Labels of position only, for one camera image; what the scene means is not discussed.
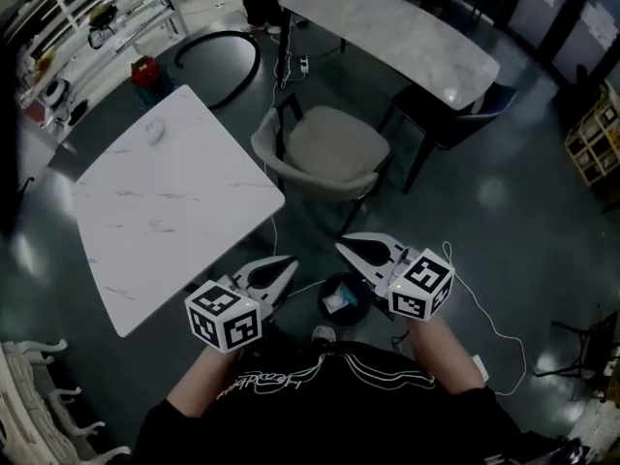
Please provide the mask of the beige upholstered chair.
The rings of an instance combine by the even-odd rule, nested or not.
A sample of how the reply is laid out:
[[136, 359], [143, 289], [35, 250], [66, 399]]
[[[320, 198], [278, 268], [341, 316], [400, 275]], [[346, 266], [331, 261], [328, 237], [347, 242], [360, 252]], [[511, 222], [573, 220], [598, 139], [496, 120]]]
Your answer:
[[387, 140], [373, 127], [327, 106], [303, 111], [294, 94], [267, 111], [251, 144], [277, 174], [279, 189], [289, 184], [320, 202], [353, 204], [340, 234], [377, 191], [392, 160]]

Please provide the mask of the white ornate dresser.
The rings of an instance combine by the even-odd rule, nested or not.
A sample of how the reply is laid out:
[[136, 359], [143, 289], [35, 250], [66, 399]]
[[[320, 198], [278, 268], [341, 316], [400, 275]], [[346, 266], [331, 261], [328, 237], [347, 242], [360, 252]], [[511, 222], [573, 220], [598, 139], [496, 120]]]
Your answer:
[[96, 452], [88, 442], [106, 426], [77, 425], [68, 406], [81, 388], [55, 385], [48, 367], [69, 347], [35, 341], [0, 341], [0, 457], [10, 465], [109, 465], [129, 456], [127, 446]]

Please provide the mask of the small white paper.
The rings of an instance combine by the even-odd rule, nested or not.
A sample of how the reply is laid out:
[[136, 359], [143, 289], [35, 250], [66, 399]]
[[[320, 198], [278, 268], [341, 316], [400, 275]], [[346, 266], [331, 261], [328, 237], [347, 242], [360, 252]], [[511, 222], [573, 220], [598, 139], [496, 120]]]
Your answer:
[[152, 119], [145, 127], [146, 142], [149, 146], [156, 145], [166, 133], [166, 125], [160, 118]]

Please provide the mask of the white marble square table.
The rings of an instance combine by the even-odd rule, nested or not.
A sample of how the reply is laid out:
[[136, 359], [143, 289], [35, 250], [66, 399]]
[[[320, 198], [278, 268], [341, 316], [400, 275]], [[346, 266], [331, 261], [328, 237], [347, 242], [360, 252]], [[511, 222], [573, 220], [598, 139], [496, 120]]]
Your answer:
[[[145, 127], [166, 133], [154, 146]], [[78, 179], [78, 230], [115, 332], [125, 337], [268, 221], [283, 193], [188, 86], [113, 142]]]

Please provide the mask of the grey marble dining table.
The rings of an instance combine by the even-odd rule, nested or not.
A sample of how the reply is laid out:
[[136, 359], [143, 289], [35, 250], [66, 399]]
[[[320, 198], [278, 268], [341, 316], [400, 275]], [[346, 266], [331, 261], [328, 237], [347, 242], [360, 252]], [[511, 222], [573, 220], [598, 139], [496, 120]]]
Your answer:
[[281, 0], [283, 9], [374, 56], [453, 110], [497, 78], [497, 61], [468, 37], [405, 0]]

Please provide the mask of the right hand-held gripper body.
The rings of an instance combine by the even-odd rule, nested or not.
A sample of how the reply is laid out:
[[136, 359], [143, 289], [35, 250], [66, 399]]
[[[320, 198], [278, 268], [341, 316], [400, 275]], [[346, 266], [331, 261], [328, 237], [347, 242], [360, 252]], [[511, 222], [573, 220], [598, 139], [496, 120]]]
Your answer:
[[449, 297], [454, 276], [454, 267], [430, 249], [407, 248], [374, 293], [390, 313], [428, 322]]

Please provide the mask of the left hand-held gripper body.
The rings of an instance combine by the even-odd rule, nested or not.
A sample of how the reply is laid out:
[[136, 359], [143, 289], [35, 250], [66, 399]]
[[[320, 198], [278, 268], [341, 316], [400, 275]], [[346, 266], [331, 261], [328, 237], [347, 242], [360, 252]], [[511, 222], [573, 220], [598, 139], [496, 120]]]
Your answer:
[[222, 354], [231, 353], [263, 336], [263, 320], [273, 313], [265, 300], [233, 291], [212, 280], [185, 299], [194, 336]]

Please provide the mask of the person's black shirt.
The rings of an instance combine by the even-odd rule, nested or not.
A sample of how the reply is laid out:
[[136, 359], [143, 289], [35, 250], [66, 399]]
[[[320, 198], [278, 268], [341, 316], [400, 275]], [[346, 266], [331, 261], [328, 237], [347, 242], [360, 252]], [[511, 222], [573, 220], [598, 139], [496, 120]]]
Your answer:
[[247, 357], [199, 417], [160, 403], [132, 465], [486, 465], [535, 453], [489, 388], [451, 395], [409, 358], [339, 342]]

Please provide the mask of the white round pet carrier backpack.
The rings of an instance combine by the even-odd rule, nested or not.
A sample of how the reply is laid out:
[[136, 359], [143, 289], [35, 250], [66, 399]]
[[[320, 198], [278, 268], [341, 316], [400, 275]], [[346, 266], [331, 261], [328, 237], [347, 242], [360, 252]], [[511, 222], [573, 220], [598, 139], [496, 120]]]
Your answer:
[[71, 84], [64, 78], [55, 78], [42, 94], [42, 101], [48, 109], [57, 109], [66, 102]]

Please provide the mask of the person's right forearm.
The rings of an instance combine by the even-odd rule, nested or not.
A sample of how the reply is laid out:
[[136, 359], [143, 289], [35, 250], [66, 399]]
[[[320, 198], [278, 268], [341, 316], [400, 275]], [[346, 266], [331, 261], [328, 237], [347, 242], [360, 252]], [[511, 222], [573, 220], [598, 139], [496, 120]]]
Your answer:
[[417, 363], [449, 394], [485, 388], [472, 357], [440, 316], [427, 322], [407, 319], [408, 337]]

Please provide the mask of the person's left forearm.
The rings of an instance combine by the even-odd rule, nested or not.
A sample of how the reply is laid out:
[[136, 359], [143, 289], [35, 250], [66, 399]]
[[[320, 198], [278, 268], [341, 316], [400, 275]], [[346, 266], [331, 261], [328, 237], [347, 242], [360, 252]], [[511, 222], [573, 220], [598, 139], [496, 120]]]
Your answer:
[[207, 346], [170, 391], [167, 401], [185, 417], [201, 417], [224, 390], [241, 353], [223, 354]]

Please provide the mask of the red vacuum cleaner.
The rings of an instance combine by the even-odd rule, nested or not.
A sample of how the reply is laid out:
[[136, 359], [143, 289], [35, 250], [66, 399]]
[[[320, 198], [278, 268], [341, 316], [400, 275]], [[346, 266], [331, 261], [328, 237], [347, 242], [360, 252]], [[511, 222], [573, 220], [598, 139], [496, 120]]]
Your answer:
[[151, 56], [142, 56], [131, 65], [130, 81], [147, 109], [155, 107], [174, 90], [166, 68]]

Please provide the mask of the dark upholstered chair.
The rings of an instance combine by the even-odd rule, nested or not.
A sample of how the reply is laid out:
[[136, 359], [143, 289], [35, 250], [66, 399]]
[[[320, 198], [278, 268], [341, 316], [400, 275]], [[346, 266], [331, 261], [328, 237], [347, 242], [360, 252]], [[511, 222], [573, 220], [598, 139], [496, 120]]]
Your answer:
[[493, 82], [480, 97], [480, 108], [477, 111], [474, 111], [476, 102], [461, 110], [454, 110], [414, 83], [394, 95], [377, 131], [381, 133], [391, 117], [398, 112], [423, 134], [402, 193], [409, 193], [425, 161], [435, 148], [455, 148], [506, 112], [517, 94], [515, 88]]

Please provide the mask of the black round waste bin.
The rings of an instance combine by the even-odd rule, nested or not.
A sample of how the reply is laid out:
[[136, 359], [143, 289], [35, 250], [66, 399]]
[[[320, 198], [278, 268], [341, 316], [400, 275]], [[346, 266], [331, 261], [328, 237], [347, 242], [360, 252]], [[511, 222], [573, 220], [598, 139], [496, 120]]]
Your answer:
[[[328, 315], [323, 304], [323, 298], [336, 293], [340, 283], [345, 283], [356, 295], [358, 306], [347, 305], [333, 315]], [[372, 305], [372, 294], [368, 286], [356, 275], [349, 272], [341, 272], [328, 277], [319, 288], [317, 304], [320, 313], [331, 323], [338, 326], [355, 326], [368, 314]]]

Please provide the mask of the white shelving rack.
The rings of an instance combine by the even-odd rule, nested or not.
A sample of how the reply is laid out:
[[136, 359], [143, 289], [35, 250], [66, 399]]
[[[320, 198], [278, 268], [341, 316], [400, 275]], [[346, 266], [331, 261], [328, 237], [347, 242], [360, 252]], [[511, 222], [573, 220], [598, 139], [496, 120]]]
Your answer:
[[154, 31], [171, 42], [188, 36], [179, 0], [35, 0], [9, 33], [17, 96], [27, 105], [57, 79], [78, 92]]

